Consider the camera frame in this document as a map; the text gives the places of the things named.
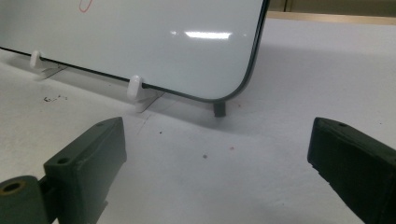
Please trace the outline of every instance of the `red marking on screen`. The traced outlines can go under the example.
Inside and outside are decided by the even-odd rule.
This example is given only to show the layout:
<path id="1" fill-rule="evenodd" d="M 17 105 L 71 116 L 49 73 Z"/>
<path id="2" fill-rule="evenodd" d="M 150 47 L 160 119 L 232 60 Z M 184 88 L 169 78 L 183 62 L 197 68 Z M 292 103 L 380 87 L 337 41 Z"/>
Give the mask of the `red marking on screen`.
<path id="1" fill-rule="evenodd" d="M 90 9 L 90 6 L 91 6 L 91 3 L 93 0 L 90 0 L 90 3 L 87 5 L 87 7 L 85 9 L 81 7 L 82 1 L 84 1 L 84 0 L 79 1 L 79 11 L 82 13 L 85 13 L 86 11 L 88 11 L 88 9 Z"/>

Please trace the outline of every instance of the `glossy screen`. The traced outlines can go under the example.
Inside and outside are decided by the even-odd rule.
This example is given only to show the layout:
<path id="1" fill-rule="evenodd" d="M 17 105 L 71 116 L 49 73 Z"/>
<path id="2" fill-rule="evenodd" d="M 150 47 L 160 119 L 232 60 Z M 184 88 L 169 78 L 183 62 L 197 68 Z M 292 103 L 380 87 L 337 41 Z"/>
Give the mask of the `glossy screen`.
<path id="1" fill-rule="evenodd" d="M 0 47 L 202 101 L 243 88 L 267 1 L 0 0 Z"/>

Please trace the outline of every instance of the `white plastic stand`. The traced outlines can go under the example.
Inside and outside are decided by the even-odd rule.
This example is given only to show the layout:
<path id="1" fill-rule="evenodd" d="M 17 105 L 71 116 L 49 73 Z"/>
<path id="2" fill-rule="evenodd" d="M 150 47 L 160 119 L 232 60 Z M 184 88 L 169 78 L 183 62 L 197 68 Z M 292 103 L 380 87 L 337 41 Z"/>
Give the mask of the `white plastic stand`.
<path id="1" fill-rule="evenodd" d="M 43 78 L 51 77 L 67 67 L 58 63 L 41 61 L 40 56 L 41 54 L 39 51 L 33 51 L 30 58 L 30 67 L 36 70 L 40 70 L 40 76 L 42 76 Z"/>
<path id="2" fill-rule="evenodd" d="M 127 96 L 134 105 L 134 111 L 141 113 L 145 111 L 157 98 L 163 95 L 163 91 L 142 88 L 143 79 L 133 76 L 129 81 Z"/>

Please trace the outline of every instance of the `white workbench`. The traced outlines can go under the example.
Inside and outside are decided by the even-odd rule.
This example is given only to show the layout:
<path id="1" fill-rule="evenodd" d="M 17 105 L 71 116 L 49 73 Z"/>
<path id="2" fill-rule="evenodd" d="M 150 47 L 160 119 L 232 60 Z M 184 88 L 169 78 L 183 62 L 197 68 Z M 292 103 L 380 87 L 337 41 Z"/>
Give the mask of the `white workbench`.
<path id="1" fill-rule="evenodd" d="M 39 80 L 0 51 L 0 180 L 123 117 L 128 161 L 99 223 L 361 223 L 306 161 L 315 117 L 396 147 L 396 27 L 267 20 L 255 72 L 227 103 L 165 94 L 135 114 L 127 83 L 67 68 Z"/>

